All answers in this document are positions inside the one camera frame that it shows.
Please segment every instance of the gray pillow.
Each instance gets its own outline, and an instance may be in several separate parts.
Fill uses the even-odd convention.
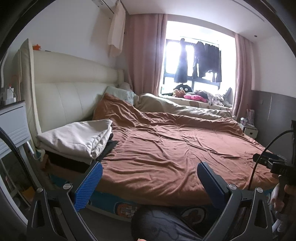
[[[113,95],[131,105],[133,105],[133,97],[135,95],[132,91],[126,91],[122,89],[118,89],[112,86],[108,86],[105,93],[108,93],[110,95]]]
[[[227,92],[223,95],[224,100],[227,100],[229,104],[232,105],[233,102],[233,91],[232,88],[229,88]]]
[[[118,86],[119,89],[123,89],[126,91],[132,91],[129,83],[123,82]]]

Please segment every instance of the hanging clothes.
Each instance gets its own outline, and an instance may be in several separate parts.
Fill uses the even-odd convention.
[[[180,53],[177,71],[174,76],[174,82],[187,83],[188,62],[187,62],[187,51],[186,51],[185,39],[180,40],[180,45],[181,45],[181,53]]]
[[[199,65],[199,74],[197,74],[197,64]],[[206,51],[205,46],[202,42],[197,42],[194,46],[194,61],[193,61],[193,73],[192,78],[197,79],[197,77],[204,77],[207,72],[206,66]]]
[[[197,42],[194,46],[192,78],[205,77],[207,72],[213,72],[212,82],[221,82],[221,51],[214,45]]]
[[[216,83],[222,82],[222,71],[221,71],[221,50],[219,50],[219,64],[218,64],[218,73],[215,79]]]

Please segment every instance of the drawer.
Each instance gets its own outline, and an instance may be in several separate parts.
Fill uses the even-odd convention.
[[[255,139],[257,137],[258,130],[245,128],[244,133],[247,136],[252,137],[253,139]]]
[[[16,103],[0,110],[0,126],[13,143],[19,147],[30,140],[25,103]],[[10,148],[0,139],[0,158],[10,152]]]

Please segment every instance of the brown duvet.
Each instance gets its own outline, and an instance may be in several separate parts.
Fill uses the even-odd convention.
[[[168,113],[140,112],[105,94],[93,120],[113,121],[119,143],[102,161],[104,172],[97,190],[154,205],[209,203],[196,174],[206,161],[227,183],[247,188],[254,153],[263,147],[244,135],[231,118],[203,120]],[[266,167],[258,165],[252,188],[276,185]]]

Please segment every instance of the cream leather headboard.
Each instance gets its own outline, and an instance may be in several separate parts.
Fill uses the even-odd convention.
[[[36,136],[92,116],[107,86],[124,80],[123,70],[67,54],[33,50],[27,39],[15,54],[13,84],[26,102],[29,129]]]

